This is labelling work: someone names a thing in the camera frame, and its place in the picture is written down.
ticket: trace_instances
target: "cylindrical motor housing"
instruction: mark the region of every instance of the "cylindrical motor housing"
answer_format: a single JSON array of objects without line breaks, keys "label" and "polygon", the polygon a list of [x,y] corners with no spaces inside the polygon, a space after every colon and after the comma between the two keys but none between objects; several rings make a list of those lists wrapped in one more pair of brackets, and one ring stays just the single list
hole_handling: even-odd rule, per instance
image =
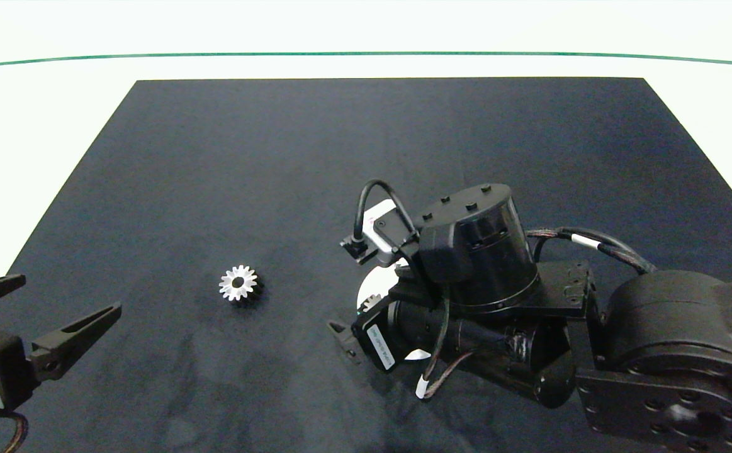
[{"label": "cylindrical motor housing", "polygon": [[604,327],[607,361],[627,368],[666,347],[704,347],[732,354],[714,287],[698,272],[659,271],[622,284],[609,299]]},{"label": "cylindrical motor housing", "polygon": [[538,270],[505,184],[461,190],[423,211],[419,253],[431,281],[452,287],[462,315],[514,306],[536,289]]},{"label": "cylindrical motor housing", "polygon": [[[397,301],[389,310],[391,332],[409,348],[430,350],[441,326],[443,310]],[[559,407],[573,393],[573,364],[559,318],[509,318],[485,327],[469,319],[452,319],[441,358],[451,363],[464,352],[473,355],[461,369],[472,372],[544,407]]]}]

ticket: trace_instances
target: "gear teeth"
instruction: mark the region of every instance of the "gear teeth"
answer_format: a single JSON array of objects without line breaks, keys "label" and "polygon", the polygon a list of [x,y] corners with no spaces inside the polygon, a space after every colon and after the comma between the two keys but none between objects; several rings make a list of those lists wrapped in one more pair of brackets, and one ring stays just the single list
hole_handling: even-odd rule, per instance
[{"label": "gear teeth", "polygon": [[[240,286],[234,286],[234,280],[237,278],[242,279]],[[236,306],[250,306],[262,293],[262,281],[257,280],[259,280],[259,276],[250,266],[240,264],[234,266],[230,271],[225,271],[218,286],[220,286],[222,298],[228,299]]]}]

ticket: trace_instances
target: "white background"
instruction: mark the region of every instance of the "white background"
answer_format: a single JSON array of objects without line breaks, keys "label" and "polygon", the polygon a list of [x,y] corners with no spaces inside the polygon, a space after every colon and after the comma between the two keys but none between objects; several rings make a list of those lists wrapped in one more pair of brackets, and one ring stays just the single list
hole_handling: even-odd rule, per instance
[{"label": "white background", "polygon": [[[354,51],[604,52],[732,60],[732,2],[0,2],[0,61]],[[0,276],[136,80],[473,75],[644,77],[732,187],[732,65],[460,55],[4,65]]]}]

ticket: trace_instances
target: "black cable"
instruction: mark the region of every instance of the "black cable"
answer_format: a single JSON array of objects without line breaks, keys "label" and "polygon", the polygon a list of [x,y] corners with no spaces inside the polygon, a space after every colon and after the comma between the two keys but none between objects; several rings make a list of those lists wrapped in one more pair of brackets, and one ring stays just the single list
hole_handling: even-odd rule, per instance
[{"label": "black cable", "polygon": [[444,338],[447,336],[447,328],[449,327],[449,286],[444,286],[444,294],[441,299],[444,302],[444,319],[441,320],[441,326],[438,329],[438,338],[436,338],[436,346],[432,348],[430,362],[421,375],[424,381],[430,381],[430,375],[436,367],[438,356],[441,354],[441,347],[444,346]]},{"label": "black cable", "polygon": [[366,198],[368,198],[369,192],[371,192],[371,189],[374,186],[380,186],[385,190],[386,193],[388,193],[389,197],[391,197],[391,200],[394,201],[394,204],[397,205],[397,210],[400,212],[400,217],[402,218],[403,223],[408,228],[409,232],[415,233],[417,232],[417,229],[414,227],[414,219],[411,218],[411,216],[408,214],[408,210],[405,209],[404,204],[402,204],[402,201],[398,197],[397,193],[394,192],[394,189],[391,188],[391,186],[388,185],[383,180],[373,179],[371,181],[368,181],[365,186],[363,186],[363,190],[360,192],[360,199],[358,200],[358,212],[356,217],[354,218],[354,232],[352,233],[352,238],[355,242],[362,242],[363,241],[363,217],[366,215]]},{"label": "black cable", "polygon": [[559,228],[562,232],[565,233],[575,233],[576,235],[584,236],[585,238],[590,238],[591,240],[596,240],[602,243],[608,243],[610,245],[614,245],[615,247],[620,247],[620,249],[627,250],[627,252],[633,253],[635,255],[639,255],[637,252],[635,252],[634,249],[632,249],[628,244],[624,243],[623,241],[619,240],[618,238],[614,236],[610,236],[608,234],[597,232],[596,230],[591,230],[589,228],[581,228],[579,226],[561,226]]},{"label": "black cable", "polygon": [[655,272],[657,267],[650,261],[642,258],[639,253],[635,252],[628,244],[623,241],[610,236],[602,232],[596,232],[589,228],[581,228],[575,226],[560,226],[558,228],[537,228],[534,230],[528,230],[525,232],[527,237],[536,238],[536,244],[534,245],[532,258],[535,262],[539,262],[539,256],[542,252],[542,247],[547,240],[551,238],[559,238],[560,240],[572,240],[573,235],[583,236],[590,238],[591,240],[598,241],[600,244],[597,247],[599,252],[609,255],[612,258],[625,263],[635,270],[639,275],[643,275],[649,272]]}]

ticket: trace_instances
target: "robotic arm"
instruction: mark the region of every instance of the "robotic arm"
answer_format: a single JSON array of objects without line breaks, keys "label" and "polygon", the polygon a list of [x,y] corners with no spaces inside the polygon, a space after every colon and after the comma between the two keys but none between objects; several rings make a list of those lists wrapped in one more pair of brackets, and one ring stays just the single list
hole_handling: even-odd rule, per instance
[{"label": "robotic arm", "polygon": [[[364,225],[374,186],[393,203],[381,203]],[[536,241],[533,253],[526,236]],[[600,313],[587,262],[538,262],[551,238],[597,249],[639,276]],[[659,271],[593,230],[525,232],[504,184],[461,190],[410,218],[388,184],[370,181],[341,245],[358,264],[407,263],[388,295],[360,306],[351,335],[330,326],[349,358],[359,346],[383,372],[412,350],[430,352],[419,398],[461,367],[548,408],[577,387],[599,433],[678,451],[732,451],[732,283]],[[439,361],[448,365],[435,377]]]}]

